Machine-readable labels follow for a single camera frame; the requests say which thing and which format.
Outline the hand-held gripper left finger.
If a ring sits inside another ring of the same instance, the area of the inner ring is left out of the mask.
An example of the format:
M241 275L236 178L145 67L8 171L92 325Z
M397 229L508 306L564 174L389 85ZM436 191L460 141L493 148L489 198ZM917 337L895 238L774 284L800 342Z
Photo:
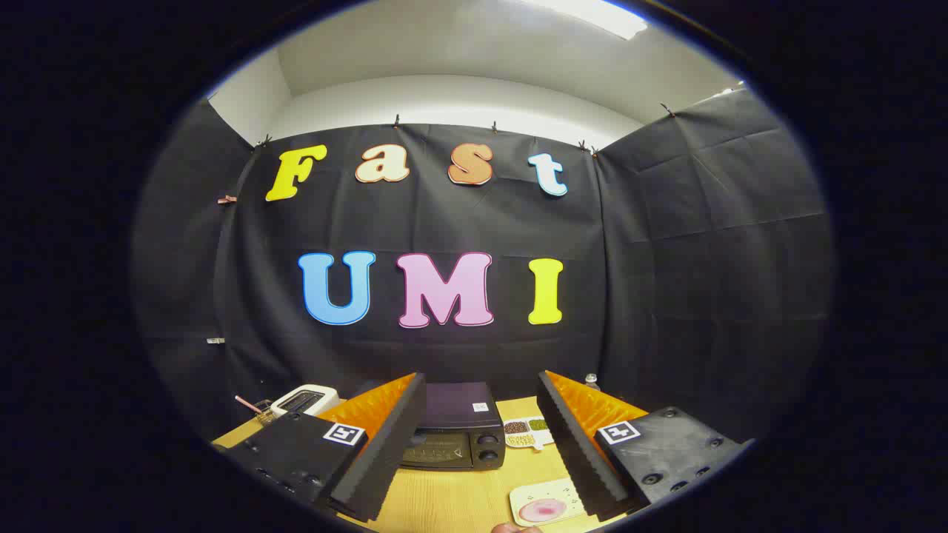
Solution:
M426 402L426 377L412 372L318 415L283 414L222 452L271 492L312 512L369 522Z

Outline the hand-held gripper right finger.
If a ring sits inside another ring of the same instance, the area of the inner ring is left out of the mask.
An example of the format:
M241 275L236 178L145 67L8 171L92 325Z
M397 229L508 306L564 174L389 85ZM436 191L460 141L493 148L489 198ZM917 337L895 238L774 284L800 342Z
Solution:
M680 407L646 412L544 370L536 404L583 509L610 520L666 505L728 468L738 442Z

